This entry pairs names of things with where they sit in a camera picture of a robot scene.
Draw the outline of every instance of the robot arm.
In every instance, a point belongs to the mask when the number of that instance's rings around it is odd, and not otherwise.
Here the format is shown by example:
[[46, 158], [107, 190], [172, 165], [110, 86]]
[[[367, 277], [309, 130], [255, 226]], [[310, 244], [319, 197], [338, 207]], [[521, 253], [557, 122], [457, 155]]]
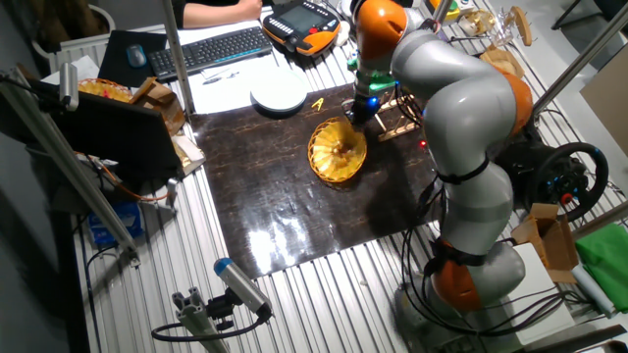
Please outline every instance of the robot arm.
[[[412, 31], [419, 25], [409, 20], [411, 11], [390, 0], [362, 5], [355, 101], [367, 93], [368, 76], [361, 74], [386, 64], [402, 86], [428, 100], [423, 126], [447, 207], [436, 260], [426, 268], [426, 291], [432, 302], [478, 310], [525, 276], [517, 253], [496, 243], [512, 213], [513, 195], [508, 175], [488, 161], [486, 150], [527, 123], [532, 95], [516, 76], [459, 52], [429, 30]], [[359, 108], [354, 113], [364, 113]]]

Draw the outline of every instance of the black monitor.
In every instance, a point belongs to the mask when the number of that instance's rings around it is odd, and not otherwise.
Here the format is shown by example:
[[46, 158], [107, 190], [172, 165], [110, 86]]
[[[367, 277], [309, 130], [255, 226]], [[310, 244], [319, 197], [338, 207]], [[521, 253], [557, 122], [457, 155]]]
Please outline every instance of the black monitor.
[[[57, 85], [29, 83], [38, 91], [59, 96]], [[82, 92], [78, 100], [74, 112], [51, 114], [75, 151], [118, 162], [116, 171], [122, 178], [183, 176], [181, 161], [159, 112]], [[17, 114], [6, 118], [19, 119]], [[35, 141], [21, 121], [12, 122], [7, 128], [11, 130], [8, 134], [24, 143]]]

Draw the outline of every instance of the gaming steering wheel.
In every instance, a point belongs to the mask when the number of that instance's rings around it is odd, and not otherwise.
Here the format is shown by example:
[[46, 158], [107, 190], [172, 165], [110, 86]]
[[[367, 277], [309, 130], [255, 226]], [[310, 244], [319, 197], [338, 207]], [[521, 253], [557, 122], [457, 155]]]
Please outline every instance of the gaming steering wheel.
[[[589, 187], [587, 168], [574, 153], [586, 153], [596, 163], [596, 182]], [[608, 184], [608, 162], [606, 157], [595, 146], [584, 142], [568, 143], [556, 148], [532, 172], [523, 204], [530, 211], [535, 202], [562, 203], [567, 205], [578, 201], [578, 206], [567, 211], [569, 222], [584, 216], [600, 200]]]

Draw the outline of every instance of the aluminum profile table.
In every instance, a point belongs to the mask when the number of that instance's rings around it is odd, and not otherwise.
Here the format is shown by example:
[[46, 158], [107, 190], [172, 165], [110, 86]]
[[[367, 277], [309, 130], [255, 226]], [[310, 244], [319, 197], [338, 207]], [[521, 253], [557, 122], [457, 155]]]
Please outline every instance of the aluminum profile table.
[[[484, 0], [476, 1], [476, 6], [492, 10]], [[162, 26], [139, 30], [164, 32]], [[457, 25], [445, 27], [444, 32], [447, 36], [465, 36]], [[84, 55], [100, 65], [107, 38], [103, 35], [63, 44], [62, 51], [51, 57], [51, 69], [56, 71], [61, 63]], [[472, 40], [456, 42], [454, 46], [475, 54], [483, 52], [489, 44], [487, 40]], [[545, 92], [547, 83], [535, 74], [518, 45], [515, 43], [514, 47], [506, 49], [524, 67], [524, 80], [537, 100]], [[279, 67], [294, 70], [308, 83], [308, 90], [314, 92], [353, 82], [353, 73], [346, 69], [346, 60], [353, 50], [355, 44], [349, 42], [334, 48], [332, 55], [324, 59], [300, 59], [297, 63], [277, 51], [273, 56]], [[180, 92], [176, 83], [171, 88]], [[554, 102], [549, 108], [561, 111]], [[583, 140], [569, 120], [556, 113], [541, 113], [538, 129], [549, 146]], [[183, 131], [194, 138], [189, 125], [185, 125]], [[165, 192], [160, 189], [153, 194]], [[109, 252], [112, 255], [96, 259], [86, 273], [84, 263], [98, 249], [88, 240], [86, 227], [83, 237], [75, 234], [92, 352], [203, 352], [198, 343], [171, 344], [150, 336], [153, 328], [177, 321], [176, 308], [171, 301], [173, 293], [197, 286], [202, 295], [209, 298], [225, 290], [212, 269], [217, 259], [229, 254], [205, 171], [201, 168], [187, 176], [178, 186], [178, 195], [175, 214], [165, 201], [141, 204], [147, 234], [136, 240], [141, 261], [138, 268], [119, 263], [117, 252], [112, 250]], [[608, 188], [598, 205], [572, 227], [592, 220], [623, 201], [623, 196]], [[509, 235], [521, 216], [521, 212], [512, 214], [500, 238]], [[427, 240], [434, 238], [438, 231], [434, 225], [427, 225], [421, 227], [420, 233], [423, 241], [413, 240], [414, 271], [422, 268], [431, 256]], [[396, 333], [392, 311], [393, 293], [401, 281], [400, 249], [401, 236], [396, 234], [256, 279], [255, 283], [273, 303], [275, 318], [269, 325], [227, 339], [232, 352], [408, 351], [407, 342]], [[86, 288], [87, 276], [93, 286], [93, 311]], [[570, 309], [574, 316], [586, 310], [583, 307]], [[236, 328], [248, 327], [254, 319], [245, 308], [235, 309]], [[172, 334], [185, 332], [179, 328]]]

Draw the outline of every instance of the woven basket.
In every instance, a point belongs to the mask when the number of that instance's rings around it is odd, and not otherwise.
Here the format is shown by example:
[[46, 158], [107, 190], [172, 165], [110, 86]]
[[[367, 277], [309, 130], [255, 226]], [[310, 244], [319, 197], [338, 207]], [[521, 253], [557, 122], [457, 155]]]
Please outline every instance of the woven basket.
[[340, 183], [340, 182], [345, 182], [347, 180], [349, 180], [350, 178], [352, 178], [362, 167], [362, 164], [364, 163], [364, 160], [366, 158], [366, 139], [364, 137], [363, 134], [359, 134], [356, 138], [358, 138], [360, 144], [363, 145], [363, 153], [356, 155], [354, 158], [357, 162], [357, 164], [355, 165], [354, 169], [351, 170], [350, 172], [348, 172], [347, 174], [345, 174], [344, 176], [336, 176], [336, 177], [329, 177], [327, 173], [324, 173], [322, 171], [319, 171], [319, 169], [316, 167], [316, 162], [314, 161], [314, 146], [317, 144], [317, 137], [319, 135], [319, 133], [321, 133], [321, 131], [325, 130], [327, 127], [329, 127], [332, 124], [337, 124], [337, 123], [344, 123], [344, 124], [349, 124], [350, 122], [346, 119], [346, 118], [331, 118], [328, 119], [324, 122], [322, 122], [320, 125], [318, 125], [316, 127], [316, 129], [314, 130], [314, 133], [312, 133], [312, 137], [310, 138], [310, 141], [307, 145], [307, 158], [310, 162], [310, 167], [312, 168], [312, 171], [314, 171], [314, 173], [323, 181], [326, 182], [330, 182], [330, 183]]
[[78, 90], [125, 103], [128, 103], [133, 97], [128, 88], [102, 78], [82, 79], [78, 82]]

